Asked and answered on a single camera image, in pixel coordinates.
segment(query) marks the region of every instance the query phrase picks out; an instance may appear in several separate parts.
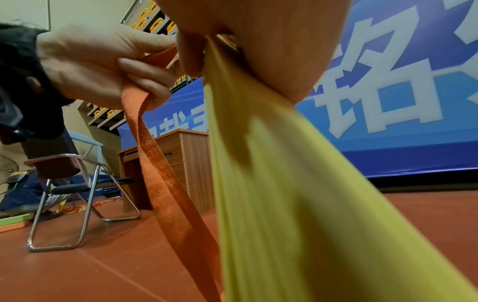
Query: desk top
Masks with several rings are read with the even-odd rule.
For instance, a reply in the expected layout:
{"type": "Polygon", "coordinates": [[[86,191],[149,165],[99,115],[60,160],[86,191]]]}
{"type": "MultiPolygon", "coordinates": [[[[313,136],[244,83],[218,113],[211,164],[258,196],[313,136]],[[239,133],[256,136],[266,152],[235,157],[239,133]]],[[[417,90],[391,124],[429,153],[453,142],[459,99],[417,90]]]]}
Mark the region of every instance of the desk top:
{"type": "MultiPolygon", "coordinates": [[[[188,129],[176,129],[176,130],[173,130],[171,132],[164,133],[160,136],[157,136],[157,137],[154,138],[154,140],[158,140],[158,139],[164,138],[168,135],[178,133],[178,132],[194,133],[194,134],[200,134],[200,135],[209,135],[209,133],[207,133],[207,132],[194,131],[194,130],[188,130],[188,129]]],[[[132,147],[129,147],[129,148],[126,148],[126,149],[123,149],[123,150],[119,151],[118,154],[121,154],[121,153],[126,152],[126,151],[130,151],[130,150],[134,150],[134,149],[137,149],[137,148],[138,148],[138,145],[135,145],[135,146],[132,146],[132,147]]]]}

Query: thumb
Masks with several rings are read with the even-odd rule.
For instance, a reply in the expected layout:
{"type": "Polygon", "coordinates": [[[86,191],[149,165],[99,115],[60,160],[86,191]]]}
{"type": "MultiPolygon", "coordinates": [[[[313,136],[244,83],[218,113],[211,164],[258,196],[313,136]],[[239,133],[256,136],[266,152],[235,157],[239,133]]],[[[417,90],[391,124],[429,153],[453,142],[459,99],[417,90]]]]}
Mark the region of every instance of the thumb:
{"type": "Polygon", "coordinates": [[[138,51],[148,54],[158,53],[176,45],[174,36],[151,34],[125,26],[122,33],[138,51]]]}

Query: black chair seat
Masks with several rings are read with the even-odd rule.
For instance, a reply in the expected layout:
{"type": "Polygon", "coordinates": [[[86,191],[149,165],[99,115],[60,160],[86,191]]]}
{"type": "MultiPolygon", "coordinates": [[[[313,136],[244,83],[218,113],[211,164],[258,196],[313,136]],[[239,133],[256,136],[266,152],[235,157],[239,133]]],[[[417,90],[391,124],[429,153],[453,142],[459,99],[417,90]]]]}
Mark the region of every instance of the black chair seat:
{"type": "MultiPolygon", "coordinates": [[[[133,183],[131,177],[117,178],[116,181],[122,185],[129,185],[133,183]]],[[[98,179],[96,182],[96,189],[110,188],[114,187],[115,183],[111,179],[98,179]]],[[[91,188],[87,184],[74,184],[74,185],[64,185],[53,188],[50,192],[54,195],[61,194],[73,194],[73,193],[83,193],[89,192],[91,188]]]]}

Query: metal chair frame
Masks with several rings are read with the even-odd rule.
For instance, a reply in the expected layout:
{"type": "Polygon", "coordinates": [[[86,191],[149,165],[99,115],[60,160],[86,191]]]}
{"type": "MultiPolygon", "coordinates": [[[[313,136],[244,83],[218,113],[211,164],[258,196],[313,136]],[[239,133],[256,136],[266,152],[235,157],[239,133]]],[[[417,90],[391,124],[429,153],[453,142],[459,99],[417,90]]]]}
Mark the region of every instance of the metal chair frame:
{"type": "Polygon", "coordinates": [[[36,230],[37,230],[38,221],[40,219],[40,214],[41,214],[43,206],[45,204],[46,196],[47,196],[47,194],[50,193],[50,187],[51,187],[52,180],[48,179],[46,181],[46,187],[45,187],[45,190],[43,191],[43,195],[41,196],[40,206],[38,207],[38,211],[36,212],[35,219],[33,220],[33,226],[32,226],[31,231],[30,231],[30,236],[28,237],[27,246],[28,246],[28,250],[30,252],[62,251],[62,250],[71,250],[71,249],[75,249],[76,247],[78,247],[81,244],[81,242],[83,241],[83,239],[85,238],[85,234],[86,234],[86,231],[88,229],[88,221],[90,219],[91,210],[93,210],[93,213],[95,213],[96,216],[98,216],[100,219],[102,219],[105,222],[115,222],[115,221],[133,220],[133,219],[140,219],[141,218],[141,212],[138,210],[138,208],[133,203],[131,198],[124,191],[124,189],[121,187],[121,185],[118,183],[118,181],[116,180],[116,178],[115,178],[114,174],[111,172],[111,170],[103,163],[99,163],[97,161],[91,160],[91,159],[86,158],[84,156],[80,156],[78,154],[66,153],[66,154],[58,154],[58,155],[35,158],[35,159],[32,159],[32,160],[26,161],[25,164],[27,166],[34,167],[35,163],[43,162],[43,161],[49,161],[49,160],[60,158],[60,157],[68,157],[68,158],[71,158],[72,160],[76,159],[78,161],[79,166],[80,166],[80,170],[81,170],[81,174],[82,174],[83,178],[85,179],[85,183],[88,183],[88,187],[90,188],[90,195],[88,197],[88,200],[86,200],[80,193],[78,193],[78,195],[80,195],[81,198],[84,201],[86,201],[86,203],[87,203],[87,207],[86,207],[86,211],[85,211],[85,218],[83,220],[83,226],[81,228],[80,238],[78,239],[78,241],[75,244],[70,244],[70,245],[56,245],[56,246],[47,246],[47,247],[36,247],[36,246],[33,245],[33,239],[35,237],[35,233],[36,233],[36,230]],[[93,174],[93,179],[91,179],[89,177],[89,174],[86,170],[84,162],[88,162],[88,163],[92,163],[92,164],[96,165],[95,166],[95,173],[93,174]],[[103,169],[104,171],[107,172],[106,174],[109,175],[109,177],[111,178],[114,185],[116,185],[119,188],[119,190],[123,194],[123,197],[126,198],[129,201],[129,203],[131,203],[134,210],[137,212],[136,216],[120,217],[120,218],[105,218],[100,214],[100,212],[98,212],[98,210],[96,210],[93,207],[94,193],[95,193],[95,189],[96,189],[96,185],[97,185],[97,181],[98,181],[98,175],[99,175],[101,169],[103,169]]]}

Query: chair leg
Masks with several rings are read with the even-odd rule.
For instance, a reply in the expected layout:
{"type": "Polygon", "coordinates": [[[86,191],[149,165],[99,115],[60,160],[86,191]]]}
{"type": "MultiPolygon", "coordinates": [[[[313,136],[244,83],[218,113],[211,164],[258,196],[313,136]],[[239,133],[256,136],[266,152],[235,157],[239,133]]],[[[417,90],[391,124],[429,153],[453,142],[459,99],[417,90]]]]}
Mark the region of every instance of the chair leg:
{"type": "MultiPolygon", "coordinates": [[[[85,219],[83,220],[83,225],[82,225],[82,228],[81,228],[80,238],[78,239],[78,241],[75,244],[57,245],[57,246],[48,246],[48,247],[35,247],[33,245],[33,238],[35,236],[38,221],[40,219],[41,210],[43,208],[43,205],[45,204],[45,199],[46,199],[46,192],[43,192],[43,195],[41,196],[41,200],[40,200],[40,206],[38,207],[38,211],[36,213],[35,220],[33,221],[33,226],[31,228],[30,236],[29,236],[28,242],[27,242],[28,250],[30,252],[48,252],[48,251],[71,250],[71,249],[76,248],[78,245],[80,245],[80,243],[83,241],[83,238],[85,238],[86,230],[88,229],[88,220],[90,219],[90,211],[91,211],[92,204],[93,204],[93,195],[95,194],[96,182],[98,181],[98,174],[99,173],[100,173],[100,166],[96,166],[95,173],[93,175],[93,181],[91,182],[90,197],[88,198],[88,204],[86,206],[85,219]]],[[[50,188],[51,180],[48,180],[46,185],[47,185],[47,188],[50,188]]]]}
{"type": "MultiPolygon", "coordinates": [[[[121,193],[123,194],[124,197],[126,197],[126,199],[131,203],[131,205],[133,206],[134,210],[136,211],[137,215],[136,216],[131,216],[131,217],[120,217],[120,218],[105,218],[103,215],[101,215],[101,213],[95,209],[95,207],[92,208],[93,210],[93,213],[98,216],[99,219],[105,221],[105,222],[115,222],[115,221],[125,221],[125,220],[134,220],[134,219],[140,219],[141,218],[141,211],[138,210],[138,208],[136,207],[136,205],[133,203],[133,201],[131,200],[131,198],[129,198],[128,194],[123,190],[123,188],[121,187],[121,185],[116,181],[116,178],[110,174],[110,177],[111,177],[111,180],[115,183],[115,185],[118,187],[118,189],[121,191],[121,193]]],[[[81,195],[81,194],[78,194],[84,201],[86,201],[86,199],[81,195]]]]}

